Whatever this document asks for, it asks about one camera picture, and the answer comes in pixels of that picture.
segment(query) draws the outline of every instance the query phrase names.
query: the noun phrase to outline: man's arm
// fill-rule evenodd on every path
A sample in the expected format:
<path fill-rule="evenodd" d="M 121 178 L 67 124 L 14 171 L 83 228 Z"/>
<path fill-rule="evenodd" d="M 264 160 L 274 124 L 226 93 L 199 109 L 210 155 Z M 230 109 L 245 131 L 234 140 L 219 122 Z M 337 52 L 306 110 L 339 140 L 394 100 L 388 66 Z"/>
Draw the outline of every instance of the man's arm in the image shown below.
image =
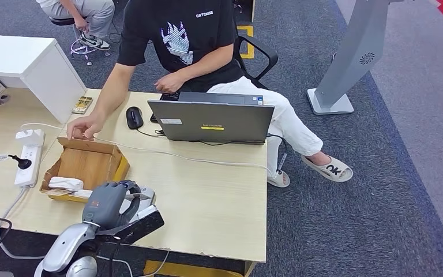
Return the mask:
<path fill-rule="evenodd" d="M 69 139 L 92 140 L 102 130 L 104 122 L 125 101 L 134 66 L 116 64 L 103 86 L 96 106 L 90 115 L 79 117 L 67 124 Z"/>
<path fill-rule="evenodd" d="M 178 70 L 178 73 L 183 76 L 186 81 L 210 74 L 231 62 L 233 54 L 233 44 L 220 47 L 202 57 L 197 63 Z"/>
<path fill-rule="evenodd" d="M 134 70 L 135 66 L 114 66 L 91 114 L 106 119 L 125 101 Z"/>
<path fill-rule="evenodd" d="M 185 82 L 212 73 L 232 61 L 234 53 L 233 43 L 227 46 L 219 47 L 206 54 L 197 63 L 187 66 L 183 69 L 165 75 L 155 83 L 156 89 L 162 92 L 174 93 Z"/>

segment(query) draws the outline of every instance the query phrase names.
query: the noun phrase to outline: yellow sticker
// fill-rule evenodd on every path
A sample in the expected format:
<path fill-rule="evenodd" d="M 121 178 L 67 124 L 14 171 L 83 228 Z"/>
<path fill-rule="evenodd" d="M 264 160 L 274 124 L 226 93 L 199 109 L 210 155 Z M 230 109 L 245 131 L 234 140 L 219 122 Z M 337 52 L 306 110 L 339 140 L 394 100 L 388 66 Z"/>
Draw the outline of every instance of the yellow sticker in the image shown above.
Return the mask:
<path fill-rule="evenodd" d="M 201 127 L 204 130 L 218 130 L 218 131 L 223 131 L 225 130 L 225 128 L 223 127 L 208 127 L 208 126 L 202 126 Z"/>

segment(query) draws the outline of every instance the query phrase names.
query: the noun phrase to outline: laptop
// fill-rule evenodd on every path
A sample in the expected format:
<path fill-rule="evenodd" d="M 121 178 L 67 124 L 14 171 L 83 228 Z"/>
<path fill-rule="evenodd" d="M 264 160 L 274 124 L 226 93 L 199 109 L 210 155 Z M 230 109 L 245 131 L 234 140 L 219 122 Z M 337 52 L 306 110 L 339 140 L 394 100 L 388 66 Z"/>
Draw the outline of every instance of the laptop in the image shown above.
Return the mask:
<path fill-rule="evenodd" d="M 170 140 L 263 145 L 274 112 L 273 106 L 263 105 L 263 99 L 181 92 L 177 101 L 149 100 L 148 104 Z"/>

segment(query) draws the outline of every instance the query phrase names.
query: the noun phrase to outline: person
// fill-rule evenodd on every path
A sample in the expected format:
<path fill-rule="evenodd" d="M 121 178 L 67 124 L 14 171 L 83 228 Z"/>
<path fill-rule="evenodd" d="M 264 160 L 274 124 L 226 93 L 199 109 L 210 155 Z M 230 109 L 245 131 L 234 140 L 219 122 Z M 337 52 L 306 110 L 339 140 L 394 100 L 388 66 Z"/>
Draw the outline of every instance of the person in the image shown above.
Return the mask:
<path fill-rule="evenodd" d="M 81 31 L 79 42 L 98 50 L 109 50 L 108 35 L 115 6 L 112 0 L 36 0 L 51 18 L 74 18 Z"/>
<path fill-rule="evenodd" d="M 89 116 L 67 125 L 68 138 L 92 139 L 105 120 L 125 100 L 135 67 L 145 62 L 152 41 L 162 66 L 170 74 L 154 86 L 174 93 L 183 85 L 194 92 L 262 95 L 274 106 L 269 133 L 282 136 L 303 161 L 325 178 L 348 181 L 352 170 L 323 152 L 323 142 L 298 118 L 281 94 L 255 87 L 234 60 L 231 0 L 130 0 L 125 7 L 119 57 Z M 278 137 L 268 139 L 268 182 L 285 187 L 289 176 L 277 170 Z"/>

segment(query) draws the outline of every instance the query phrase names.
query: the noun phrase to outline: white pants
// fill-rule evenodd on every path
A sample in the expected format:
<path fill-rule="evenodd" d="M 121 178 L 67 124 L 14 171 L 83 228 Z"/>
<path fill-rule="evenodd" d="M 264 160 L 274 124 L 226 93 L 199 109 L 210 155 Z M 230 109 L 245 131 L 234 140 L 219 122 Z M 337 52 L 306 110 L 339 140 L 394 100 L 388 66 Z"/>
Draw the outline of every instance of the white pants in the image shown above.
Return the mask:
<path fill-rule="evenodd" d="M 215 85 L 208 92 L 262 95 L 264 97 L 264 104 L 274 106 L 274 113 L 272 114 L 268 133 L 284 137 L 295 151 L 304 156 L 312 156 L 322 149 L 324 144 L 322 140 L 301 122 L 290 102 L 283 95 L 257 88 L 246 77 L 228 84 Z M 277 150 L 281 144 L 281 139 L 270 137 L 267 139 L 267 143 L 267 166 L 271 171 L 268 173 L 268 176 L 271 174 L 274 176 L 277 170 Z"/>
<path fill-rule="evenodd" d="M 82 16 L 87 17 L 88 34 L 99 38 L 105 38 L 108 35 L 115 8 L 112 0 L 72 0 L 72 3 Z M 42 9 L 51 18 L 72 18 L 69 11 L 59 2 Z"/>

